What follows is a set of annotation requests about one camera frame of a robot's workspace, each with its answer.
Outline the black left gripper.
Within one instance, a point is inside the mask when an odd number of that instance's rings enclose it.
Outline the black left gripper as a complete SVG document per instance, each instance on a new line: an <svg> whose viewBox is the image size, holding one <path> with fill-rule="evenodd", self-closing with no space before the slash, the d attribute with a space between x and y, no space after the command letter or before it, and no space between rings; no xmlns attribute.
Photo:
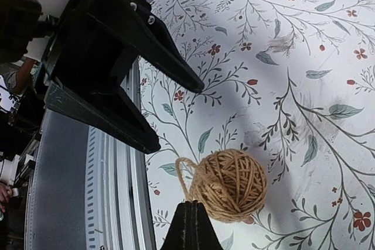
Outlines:
<svg viewBox="0 0 375 250"><path fill-rule="evenodd" d="M46 108L157 152L156 132L121 86L138 56L187 90L203 91L147 0L69 0L43 57Z"/></svg>

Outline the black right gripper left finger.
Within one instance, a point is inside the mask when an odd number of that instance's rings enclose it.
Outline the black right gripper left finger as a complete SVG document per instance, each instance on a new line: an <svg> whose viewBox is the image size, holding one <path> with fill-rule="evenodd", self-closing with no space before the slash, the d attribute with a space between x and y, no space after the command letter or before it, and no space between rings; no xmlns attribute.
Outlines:
<svg viewBox="0 0 375 250"><path fill-rule="evenodd" d="M178 204L161 250L192 249L191 202Z"/></svg>

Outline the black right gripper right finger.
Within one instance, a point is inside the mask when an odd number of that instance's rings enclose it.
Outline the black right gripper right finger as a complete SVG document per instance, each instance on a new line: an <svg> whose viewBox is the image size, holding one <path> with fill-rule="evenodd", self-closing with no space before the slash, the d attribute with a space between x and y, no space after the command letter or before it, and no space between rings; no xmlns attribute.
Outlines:
<svg viewBox="0 0 375 250"><path fill-rule="evenodd" d="M194 201L191 206L190 219L191 249L222 250L214 228L202 203Z"/></svg>

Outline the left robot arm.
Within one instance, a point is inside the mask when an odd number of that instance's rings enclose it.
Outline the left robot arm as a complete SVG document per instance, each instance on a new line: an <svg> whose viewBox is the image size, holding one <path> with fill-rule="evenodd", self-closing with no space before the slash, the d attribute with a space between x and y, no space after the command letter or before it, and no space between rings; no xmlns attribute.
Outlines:
<svg viewBox="0 0 375 250"><path fill-rule="evenodd" d="M204 89L147 0L1 0L1 63L22 57L39 62L34 89L47 109L146 154L160 150L159 138L121 85L138 58Z"/></svg>

